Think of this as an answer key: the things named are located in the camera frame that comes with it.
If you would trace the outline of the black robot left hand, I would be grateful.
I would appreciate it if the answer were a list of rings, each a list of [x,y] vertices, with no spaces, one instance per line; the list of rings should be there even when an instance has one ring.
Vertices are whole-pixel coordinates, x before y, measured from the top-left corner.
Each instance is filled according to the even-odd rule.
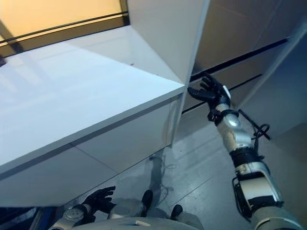
[[[103,189],[98,189],[94,193],[90,194],[82,203],[82,205],[87,205],[91,209],[91,213],[94,214],[96,211],[101,211],[103,213],[109,214],[110,211],[115,207],[112,203],[112,195],[116,187],[106,187]]]

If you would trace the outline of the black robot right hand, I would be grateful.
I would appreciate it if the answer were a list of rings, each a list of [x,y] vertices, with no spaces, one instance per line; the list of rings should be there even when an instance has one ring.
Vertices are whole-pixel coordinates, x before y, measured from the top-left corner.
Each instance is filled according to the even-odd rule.
[[[200,89],[188,87],[188,93],[196,100],[208,103],[210,108],[220,104],[230,106],[231,95],[228,88],[208,73],[204,73],[200,82]]]

